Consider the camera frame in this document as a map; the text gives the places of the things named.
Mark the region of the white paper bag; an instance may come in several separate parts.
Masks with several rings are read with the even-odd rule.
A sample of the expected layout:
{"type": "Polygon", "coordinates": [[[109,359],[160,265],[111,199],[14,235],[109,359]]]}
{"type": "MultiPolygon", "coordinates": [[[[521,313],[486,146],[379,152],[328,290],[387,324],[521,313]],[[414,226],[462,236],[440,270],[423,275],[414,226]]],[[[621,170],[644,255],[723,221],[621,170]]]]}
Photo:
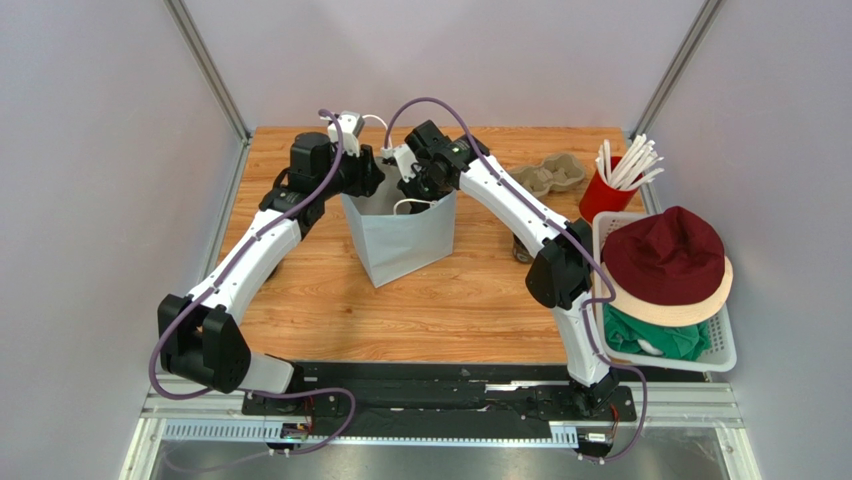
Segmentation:
{"type": "Polygon", "coordinates": [[[374,195],[341,197],[356,253],[376,288],[449,256],[457,209],[456,194],[416,201],[397,189],[397,167],[381,171],[385,180],[374,195]]]}

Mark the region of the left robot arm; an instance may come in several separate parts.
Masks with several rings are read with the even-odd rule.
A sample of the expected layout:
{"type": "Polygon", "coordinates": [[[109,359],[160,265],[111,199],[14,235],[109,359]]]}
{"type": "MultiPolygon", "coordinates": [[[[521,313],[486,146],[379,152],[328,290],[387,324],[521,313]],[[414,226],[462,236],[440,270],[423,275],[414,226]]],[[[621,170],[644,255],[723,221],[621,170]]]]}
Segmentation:
{"type": "Polygon", "coordinates": [[[324,215],[326,201],[340,194],[369,197],[385,175],[371,146],[333,128],[297,135],[289,159],[225,259],[189,293],[160,302],[148,373],[161,396],[180,397],[158,383],[158,368],[195,382],[202,394],[275,397],[294,379],[293,363],[250,349],[240,322],[260,287],[324,215]]]}

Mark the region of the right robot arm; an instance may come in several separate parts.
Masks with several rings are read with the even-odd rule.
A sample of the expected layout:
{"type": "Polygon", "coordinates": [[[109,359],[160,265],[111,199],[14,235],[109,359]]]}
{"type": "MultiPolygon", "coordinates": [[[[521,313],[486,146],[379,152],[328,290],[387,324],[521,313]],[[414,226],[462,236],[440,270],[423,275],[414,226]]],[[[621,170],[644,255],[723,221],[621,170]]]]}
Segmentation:
{"type": "Polygon", "coordinates": [[[557,325],[572,382],[568,404],[584,417],[607,410],[618,379],[600,358],[588,318],[593,270],[590,225],[571,222],[546,207],[470,134],[451,139],[426,121],[386,157],[399,169],[398,187],[406,196],[436,201],[453,191],[463,192],[494,214],[532,254],[525,284],[557,325]]]}

